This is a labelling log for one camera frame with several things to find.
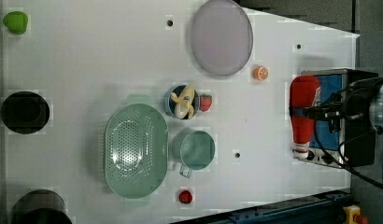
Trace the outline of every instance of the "mug handle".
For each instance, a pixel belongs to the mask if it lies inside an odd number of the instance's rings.
[[[180,175],[185,176],[186,178],[190,178],[192,176],[192,169],[182,164],[179,171]]]

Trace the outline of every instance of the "screw hole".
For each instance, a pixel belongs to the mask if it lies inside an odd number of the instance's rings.
[[[167,25],[169,26],[169,27],[171,27],[171,26],[173,26],[174,25],[174,22],[173,21],[167,21]]]

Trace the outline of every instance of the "orange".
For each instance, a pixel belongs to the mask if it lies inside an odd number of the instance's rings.
[[[258,66],[253,72],[253,77],[258,80],[265,80],[268,77],[268,70],[265,67]]]

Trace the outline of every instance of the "black cable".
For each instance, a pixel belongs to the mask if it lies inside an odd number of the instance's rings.
[[[364,137],[365,135],[367,135],[367,134],[369,134],[369,133],[374,133],[375,132],[375,130],[370,130],[370,131],[367,131],[366,133],[362,133],[362,134],[360,134],[360,135],[358,135],[358,136],[356,136],[356,137],[353,137],[353,138],[351,138],[351,139],[349,139],[349,140],[347,140],[347,141],[343,141],[340,145],[339,145],[339,147],[337,148],[337,152],[339,153],[339,155],[340,155],[340,157],[341,157],[341,159],[343,160],[343,162],[346,162],[346,158],[344,157],[344,155],[341,153],[341,151],[340,151],[340,148],[341,148],[341,146],[342,145],[345,145],[345,144],[347,144],[347,143],[350,143],[350,142],[352,142],[352,141],[354,141],[354,140],[356,140],[356,139],[358,139],[358,138],[360,138],[360,137]]]
[[[322,104],[320,105],[327,105],[328,103],[330,103],[336,96],[338,96],[340,93],[342,93],[343,91],[349,91],[349,89],[352,89],[352,87],[350,86],[347,86],[345,87],[344,89],[342,89],[341,91],[338,91],[337,93],[332,93],[332,95]]]
[[[371,179],[365,175],[361,175],[358,171],[354,170],[354,168],[352,168],[352,166],[348,165],[348,164],[342,164],[340,163],[337,159],[335,159],[328,151],[326,151],[326,149],[323,147],[322,143],[320,142],[319,138],[318,138],[318,135],[317,135],[317,121],[314,120],[314,135],[315,135],[315,139],[319,145],[319,148],[323,151],[323,153],[325,153],[326,156],[329,156],[332,158],[332,160],[334,161],[334,163],[336,163],[337,165],[339,165],[340,167],[344,168],[345,170],[349,171],[350,173],[352,173],[353,175],[363,179],[364,181],[368,182],[369,184],[377,187],[377,188],[380,188],[380,189],[383,189],[383,183],[380,183],[380,182],[377,182],[375,181],[374,179]]]

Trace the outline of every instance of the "table surface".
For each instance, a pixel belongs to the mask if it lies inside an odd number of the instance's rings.
[[[193,59],[188,38],[204,2],[4,1],[4,15],[21,10],[30,18],[23,36],[3,29],[4,97],[35,91],[51,107],[37,134],[4,128],[8,212],[30,190],[53,189],[73,223],[168,223],[349,187],[345,171],[292,158],[288,92],[303,70],[353,68],[357,35],[245,9],[251,57],[235,75],[212,77]],[[257,65],[268,68],[267,80],[252,78]],[[146,199],[124,201],[105,180],[106,124],[132,93],[151,96],[164,114],[165,92],[180,83],[212,94],[214,104],[192,120],[164,115],[169,143],[184,127],[207,131],[215,159],[187,179],[169,146],[161,186]],[[192,192],[193,203],[177,202],[181,189]]]

